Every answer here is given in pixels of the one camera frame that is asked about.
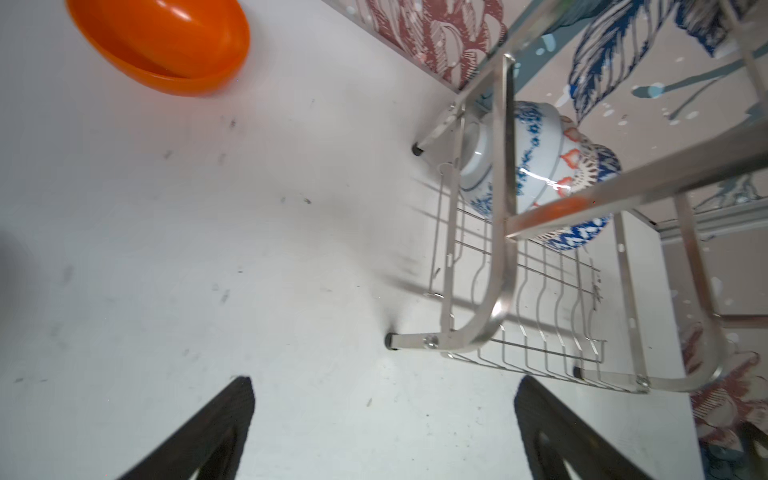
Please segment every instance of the dark speck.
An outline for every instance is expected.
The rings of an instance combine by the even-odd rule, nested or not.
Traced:
[[[66,286],[72,280],[73,274],[74,267],[72,265],[65,266],[61,271],[61,286]]]

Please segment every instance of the rubber end cap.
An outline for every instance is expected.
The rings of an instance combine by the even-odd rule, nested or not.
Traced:
[[[394,333],[389,332],[384,337],[384,346],[386,347],[387,350],[397,350],[392,348],[392,335],[394,335]]]

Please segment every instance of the bowl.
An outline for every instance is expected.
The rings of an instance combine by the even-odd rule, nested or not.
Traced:
[[[532,104],[540,115],[529,111],[518,118],[519,111],[531,108],[531,102],[519,103],[526,105],[519,110],[515,105],[518,213],[568,197],[621,173],[616,154],[603,145],[593,144],[570,118],[561,117],[557,109],[547,104]],[[527,118],[541,119],[540,127],[531,129],[538,130],[538,139],[532,134],[525,135],[530,125],[538,125],[538,122],[526,121]],[[554,131],[552,118],[557,119]],[[490,125],[477,120],[467,123],[462,146],[465,166],[459,178],[465,201],[486,218],[491,217],[493,207],[491,140]],[[556,250],[571,250],[595,238],[610,219],[611,216],[595,218],[536,239]]]
[[[490,116],[470,120],[465,127],[458,185],[465,201],[491,216],[492,149]],[[526,211],[549,183],[558,161],[562,127],[557,108],[530,101],[515,102],[515,155],[518,162],[518,213]]]
[[[237,0],[67,0],[74,23],[118,70],[168,94],[199,96],[240,70],[250,31]]]

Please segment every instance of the wire grid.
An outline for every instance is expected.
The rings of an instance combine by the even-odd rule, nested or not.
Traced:
[[[435,215],[429,286],[426,296],[444,301],[437,290],[442,282],[446,253],[447,217],[450,197],[446,177],[455,171],[441,164],[440,187]],[[468,321],[482,301],[488,283],[492,224],[472,210],[459,196],[454,266],[454,328]],[[518,278],[511,315],[495,336],[474,353],[443,353],[446,358],[509,372],[559,379],[622,392],[630,390],[601,380],[574,376],[573,367],[599,372],[605,359],[607,340],[593,332],[601,303],[601,271],[587,247],[563,252],[539,240],[518,245]]]

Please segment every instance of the ceramic bowl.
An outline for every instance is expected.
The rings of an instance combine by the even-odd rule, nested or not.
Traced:
[[[491,118],[468,121],[462,148],[458,185],[462,196],[481,215],[491,216]],[[558,110],[550,104],[515,102],[515,143],[520,166],[517,175],[518,212],[526,211],[558,162],[563,138]]]
[[[561,117],[552,105],[515,104],[518,162],[518,213],[547,204],[615,177],[621,172],[610,149],[592,144],[574,122]],[[491,125],[468,122],[465,128],[459,180],[465,201],[481,215],[492,214]],[[563,228],[537,237],[557,250],[571,250],[596,237],[609,217]]]

